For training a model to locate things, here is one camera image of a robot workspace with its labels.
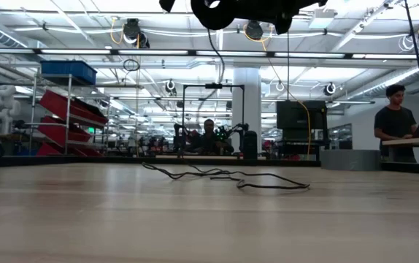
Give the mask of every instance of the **white column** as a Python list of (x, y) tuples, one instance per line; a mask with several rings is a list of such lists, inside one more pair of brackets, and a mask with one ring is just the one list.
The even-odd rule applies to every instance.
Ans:
[[(244, 122), (258, 135), (261, 152), (261, 79), (259, 68), (234, 68), (233, 85), (245, 85)], [(232, 126), (242, 122), (242, 89), (232, 88)], [(232, 136), (232, 147), (239, 151), (239, 135)]]

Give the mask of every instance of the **blue bin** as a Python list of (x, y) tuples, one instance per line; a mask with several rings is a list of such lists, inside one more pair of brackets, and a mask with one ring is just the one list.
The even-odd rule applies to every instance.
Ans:
[(96, 70), (84, 61), (41, 61), (43, 78), (59, 85), (69, 84), (69, 75), (76, 78), (72, 85), (95, 85)]

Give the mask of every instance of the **ceiling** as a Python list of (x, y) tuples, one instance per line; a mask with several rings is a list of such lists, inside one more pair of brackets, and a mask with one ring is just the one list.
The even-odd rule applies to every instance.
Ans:
[[(384, 3), (393, 2), (391, 9), (374, 16), (368, 20), (368, 16)], [(262, 23), (261, 26), (266, 34), (266, 49), (268, 51), (285, 52), (339, 52), (339, 53), (412, 53), (413, 49), (403, 50), (406, 45), (412, 43), (403, 39), (409, 32), (406, 10), (403, 1), (383, 0), (329, 0), (326, 9), (336, 12), (334, 20), (328, 25), (328, 34), (323, 34), (323, 29), (309, 28), (313, 12), (318, 9), (317, 5), (301, 10), (299, 16), (294, 17), (293, 24), (288, 36), (270, 34), (270, 26)], [(412, 7), (410, 12), (415, 25), (419, 28), (419, 0), (409, 0)], [(61, 13), (68, 15), (69, 21)], [(190, 0), (176, 1), (172, 13), (163, 14), (158, 0), (0, 0), (0, 26), (4, 27), (13, 36), (29, 41), (29, 47), (35, 47), (36, 41), (50, 48), (131, 48), (131, 45), (122, 41), (114, 43), (111, 39), (110, 29), (114, 39), (119, 42), (120, 28), (127, 18), (139, 18), (140, 27), (147, 35), (152, 49), (186, 49), (186, 50), (211, 50), (207, 31), (199, 20), (191, 13)], [(112, 26), (112, 17), (118, 20)], [(353, 35), (348, 41), (343, 42), (348, 31), (355, 28), (366, 18), (367, 24), (362, 26), (362, 31)], [(243, 28), (246, 20), (235, 20), (223, 31), (212, 35), (212, 41), (218, 50), (243, 50), (263, 51), (260, 42), (250, 41), (243, 31), (237, 33), (237, 29)], [(103, 84), (133, 85), (140, 84), (143, 89), (115, 87), (105, 88), (103, 91), (115, 97), (152, 97), (168, 96), (165, 92), (167, 81), (172, 79), (176, 85), (177, 97), (182, 96), (183, 84), (204, 84), (218, 80), (220, 65), (218, 58), (202, 58), (188, 56), (142, 56), (140, 59), (142, 69), (138, 75), (136, 72), (123, 70), (123, 60), (130, 56), (48, 56), (50, 59), (76, 59), (85, 60), (98, 71), (97, 82)], [(234, 67), (251, 66), (259, 67), (262, 81), (262, 99), (285, 99), (285, 90), (278, 91), (279, 80), (269, 65), (267, 58), (225, 58), (226, 70), (223, 82), (231, 83)], [(414, 61), (354, 61), (354, 60), (318, 60), (318, 59), (291, 59), (287, 62), (284, 58), (273, 58), (274, 69), (280, 79), (287, 84), (289, 81), (290, 92), (298, 99), (322, 99), (330, 100), (323, 94), (323, 87), (328, 83), (334, 83), (341, 87), (341, 95), (347, 92), (358, 91), (368, 83), (379, 77), (386, 76), (399, 69), (408, 69), (416, 65)], [(39, 65), (35, 61), (21, 56), (0, 55), (0, 64), (15, 69), (25, 75), (34, 76)], [(20, 75), (0, 67), (1, 81), (30, 81)], [(410, 91), (419, 89), (416, 81)], [(203, 88), (192, 88), (186, 93), (188, 97), (203, 98), (210, 92)], [(222, 99), (220, 102), (205, 102), (204, 111), (226, 111), (224, 99), (231, 98), (231, 92), (223, 89), (215, 95)], [(161, 106), (154, 100), (118, 99), (124, 108), (135, 113), (146, 115), (140, 118), (139, 123), (147, 127), (148, 132), (155, 131), (158, 134), (168, 134), (172, 131), (174, 121), (169, 113), (176, 108), (176, 102), (161, 102)], [(197, 110), (197, 102), (188, 102), (186, 110)], [(344, 109), (344, 105), (335, 107), (338, 113)], [(115, 109), (122, 122), (134, 123), (135, 119), (127, 119), (128, 111)], [(263, 102), (263, 113), (274, 113), (274, 103)], [(221, 118), (217, 115), (205, 113), (205, 117), (213, 117), (217, 123), (230, 124), (230, 118)], [(262, 120), (263, 130), (266, 132), (275, 127), (275, 118)]]

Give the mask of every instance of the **man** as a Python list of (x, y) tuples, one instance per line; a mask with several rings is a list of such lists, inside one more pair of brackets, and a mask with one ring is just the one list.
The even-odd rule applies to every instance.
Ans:
[(232, 153), (234, 148), (227, 142), (221, 142), (215, 133), (215, 123), (211, 119), (204, 122), (204, 134), (200, 138), (200, 147), (196, 149), (197, 153), (220, 155), (221, 149)]
[[(417, 129), (412, 112), (401, 106), (405, 90), (402, 85), (387, 87), (386, 96), (390, 104), (382, 108), (375, 116), (374, 135), (380, 139), (380, 150), (385, 160), (389, 160), (389, 148), (383, 146), (383, 141), (410, 139)], [(395, 151), (393, 161), (416, 162), (412, 147), (400, 147), (393, 150)]]

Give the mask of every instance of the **hair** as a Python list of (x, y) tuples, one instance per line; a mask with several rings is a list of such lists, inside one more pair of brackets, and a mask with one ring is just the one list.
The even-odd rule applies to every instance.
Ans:
[(390, 85), (386, 88), (386, 96), (389, 98), (393, 96), (396, 92), (405, 91), (405, 90), (406, 88), (403, 85), (398, 85), (398, 84)]
[(212, 119), (207, 119), (204, 121), (203, 125), (207, 125), (207, 122), (211, 121), (212, 123), (214, 123), (214, 121), (212, 121)]

